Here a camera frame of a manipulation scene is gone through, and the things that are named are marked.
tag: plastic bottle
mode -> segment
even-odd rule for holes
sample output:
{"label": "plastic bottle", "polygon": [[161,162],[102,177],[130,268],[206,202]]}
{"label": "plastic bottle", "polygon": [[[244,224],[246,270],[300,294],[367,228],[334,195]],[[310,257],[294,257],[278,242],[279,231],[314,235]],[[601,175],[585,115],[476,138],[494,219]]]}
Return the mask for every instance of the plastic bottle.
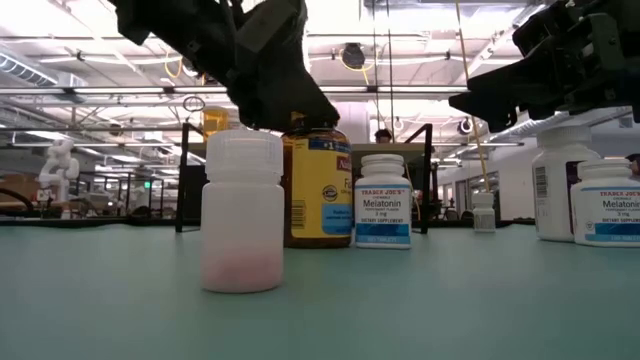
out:
{"label": "plastic bottle", "polygon": [[590,150],[591,130],[559,127],[538,135],[542,154],[533,160],[536,230],[543,240],[573,242],[571,187],[577,184],[578,164],[598,160]]}
{"label": "plastic bottle", "polygon": [[286,247],[341,248],[351,243],[351,145],[335,123],[304,119],[283,135]]}
{"label": "plastic bottle", "polygon": [[355,186],[356,246],[411,248],[411,183],[402,177],[400,155],[362,158],[362,175]]}
{"label": "plastic bottle", "polygon": [[492,193],[473,194],[473,229],[476,232],[496,231],[496,211]]}
{"label": "plastic bottle", "polygon": [[582,182],[571,189],[575,241],[604,247],[640,247],[640,183],[627,160],[578,165]]}
{"label": "plastic bottle", "polygon": [[282,141],[250,130],[207,141],[202,190],[202,287],[246,293],[282,281]]}

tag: white bottle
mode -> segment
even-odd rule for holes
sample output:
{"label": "white bottle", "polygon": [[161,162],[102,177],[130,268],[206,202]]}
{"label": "white bottle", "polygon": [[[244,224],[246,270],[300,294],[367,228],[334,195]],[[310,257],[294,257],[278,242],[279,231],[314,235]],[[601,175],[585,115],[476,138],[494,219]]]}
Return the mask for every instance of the white bottle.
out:
{"label": "white bottle", "polygon": [[571,189],[575,241],[605,247],[640,247],[640,183],[627,160],[578,165],[582,182]]}
{"label": "white bottle", "polygon": [[202,287],[226,293],[282,282],[282,141],[259,131],[209,137],[202,190]]}
{"label": "white bottle", "polygon": [[543,240],[573,242],[570,189],[578,183],[578,164],[600,159],[590,150],[591,130],[559,127],[538,135],[542,154],[533,160],[536,230]]}
{"label": "white bottle", "polygon": [[473,229],[476,232],[496,232],[496,211],[493,193],[473,194]]}
{"label": "white bottle", "polygon": [[402,177],[404,158],[380,154],[362,158],[355,185],[356,246],[411,248],[411,183]]}

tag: blue label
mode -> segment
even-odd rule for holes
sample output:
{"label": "blue label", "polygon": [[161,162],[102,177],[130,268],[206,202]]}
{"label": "blue label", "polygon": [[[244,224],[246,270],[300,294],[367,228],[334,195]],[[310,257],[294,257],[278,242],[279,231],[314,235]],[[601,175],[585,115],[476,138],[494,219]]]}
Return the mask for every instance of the blue label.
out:
{"label": "blue label", "polygon": [[374,244],[411,244],[407,224],[356,224],[356,242]]}
{"label": "blue label", "polygon": [[640,224],[596,224],[595,234],[587,234],[588,241],[640,242]]}
{"label": "blue label", "polygon": [[322,231],[327,235],[351,235],[351,205],[322,205]]}

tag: yellow label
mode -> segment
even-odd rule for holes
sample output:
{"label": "yellow label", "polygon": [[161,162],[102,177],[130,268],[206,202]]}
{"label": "yellow label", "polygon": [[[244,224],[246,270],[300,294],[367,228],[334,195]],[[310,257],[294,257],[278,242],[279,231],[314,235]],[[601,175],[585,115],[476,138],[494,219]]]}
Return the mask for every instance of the yellow label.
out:
{"label": "yellow label", "polygon": [[292,235],[297,238],[351,235],[351,146],[322,138],[291,142]]}

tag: white robot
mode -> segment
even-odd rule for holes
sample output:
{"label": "white robot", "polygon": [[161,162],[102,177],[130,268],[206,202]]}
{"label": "white robot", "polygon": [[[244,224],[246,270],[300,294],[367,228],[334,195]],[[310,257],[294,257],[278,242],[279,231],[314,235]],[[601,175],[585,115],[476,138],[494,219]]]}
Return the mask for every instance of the white robot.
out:
{"label": "white robot", "polygon": [[51,185],[58,186],[56,201],[62,203],[69,201],[69,180],[77,179],[80,172],[78,160],[71,157],[71,149],[73,149],[72,140],[55,140],[47,149],[47,162],[38,177],[43,189]]}

